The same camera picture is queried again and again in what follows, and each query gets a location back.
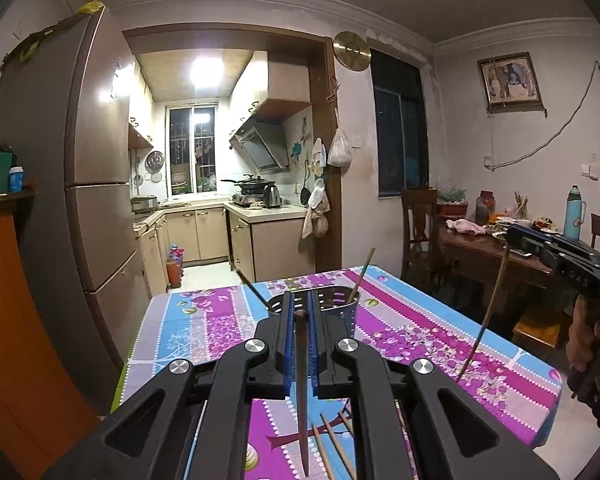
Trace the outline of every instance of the window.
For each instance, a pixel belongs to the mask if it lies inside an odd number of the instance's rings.
[[[371,51],[378,135],[378,195],[399,196],[405,187],[429,185],[427,123],[420,71]]]
[[[171,195],[215,191],[216,107],[170,108],[168,111]]]

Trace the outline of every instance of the glass jar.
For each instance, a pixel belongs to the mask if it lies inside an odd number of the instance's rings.
[[[480,196],[475,199],[475,223],[487,225],[489,215],[496,211],[496,199],[491,191],[481,191]]]

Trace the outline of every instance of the metal utensil holder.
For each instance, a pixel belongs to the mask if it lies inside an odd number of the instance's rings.
[[[343,319],[347,325],[347,333],[349,333],[349,337],[353,337],[356,331],[356,312],[358,310],[360,293],[356,292],[353,301],[347,303],[347,299],[353,290],[348,286],[328,285],[318,286],[315,288],[304,288],[302,290],[293,290],[294,310],[307,310],[308,295],[314,290],[318,291],[318,297],[320,298],[320,310],[330,314],[331,316],[338,316],[339,318]],[[280,313],[282,310],[282,300],[284,297],[284,294],[279,294],[267,301],[267,310],[270,316],[276,316]]]

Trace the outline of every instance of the dining table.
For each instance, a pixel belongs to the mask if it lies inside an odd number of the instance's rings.
[[[353,287],[360,272],[361,267],[352,267],[255,283],[254,287],[268,300],[286,290]],[[480,329],[477,323],[376,266],[368,267],[358,290],[356,339],[373,346],[386,359],[409,363],[426,356],[450,377],[459,373]],[[174,359],[201,364],[220,358],[227,349],[251,338],[257,322],[268,315],[266,307],[244,285],[176,290],[155,296],[121,374],[112,408],[124,403]],[[532,446],[541,428],[546,433],[546,425],[551,424],[562,377],[549,364],[487,330],[459,384],[522,442]],[[355,464],[354,441],[338,414],[352,408],[347,399],[312,397],[310,379],[307,391],[309,430],[311,423],[316,425],[324,447],[323,454],[309,431],[308,478],[327,478],[328,462],[335,479],[347,480],[350,475],[332,438]],[[295,383],[285,400],[253,400],[246,480],[304,478],[297,421]],[[330,422],[333,435],[327,432],[324,421]],[[407,446],[413,468],[408,439]]]
[[[503,243],[488,233],[461,234],[442,223],[438,227],[438,245],[445,259],[451,262],[452,273],[484,285],[482,300],[487,306],[504,255]],[[547,288],[555,285],[557,278],[537,256],[523,258],[510,252],[502,286],[494,298],[494,312],[502,313],[509,294],[523,283]]]

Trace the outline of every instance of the blue thermos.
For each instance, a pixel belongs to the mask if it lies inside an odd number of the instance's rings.
[[[580,226],[584,221],[587,203],[582,201],[578,186],[573,186],[567,197],[567,212],[564,215],[564,237],[580,240]]]

